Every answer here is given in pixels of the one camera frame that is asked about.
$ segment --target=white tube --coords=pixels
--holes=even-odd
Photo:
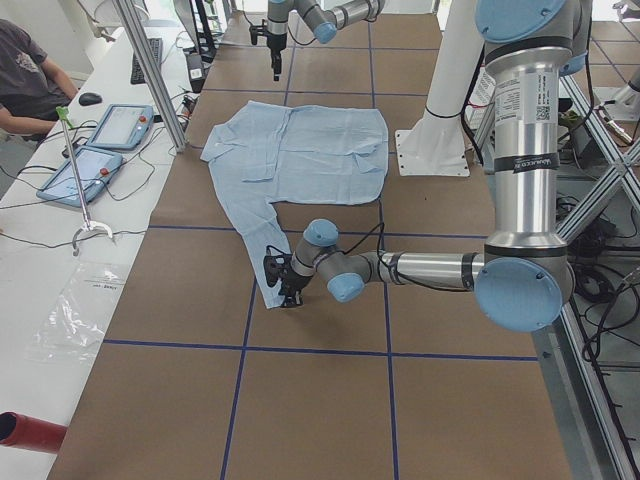
[[[412,130],[396,132],[401,175],[468,176],[460,118],[484,40],[475,27],[476,0],[454,0],[444,31],[427,109]]]

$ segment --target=tablet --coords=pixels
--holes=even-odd
[[[80,147],[76,151],[76,161],[85,198],[90,202],[105,188],[111,178],[120,171],[122,155],[93,147]],[[80,197],[73,178],[71,161],[67,160],[51,175],[36,193],[43,200],[80,207]]]
[[[136,148],[153,124],[150,105],[109,105],[87,145],[107,150]]]

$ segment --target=green clip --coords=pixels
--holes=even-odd
[[[69,109],[67,107],[56,107],[56,113],[61,122],[65,122],[69,125],[69,128],[73,128],[73,125],[69,121]]]

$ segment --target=person's arm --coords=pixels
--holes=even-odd
[[[0,107],[0,128],[16,135],[47,134],[56,122],[29,117],[14,117],[4,107]]]
[[[73,97],[78,93],[78,88],[73,84],[69,75],[67,75],[58,64],[47,57],[44,59],[44,62],[40,64],[40,68],[42,68],[47,78],[53,80],[60,87],[60,90],[69,97],[69,100],[73,100]]]

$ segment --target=red cylinder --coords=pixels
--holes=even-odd
[[[0,414],[0,445],[58,453],[67,427],[19,413]]]

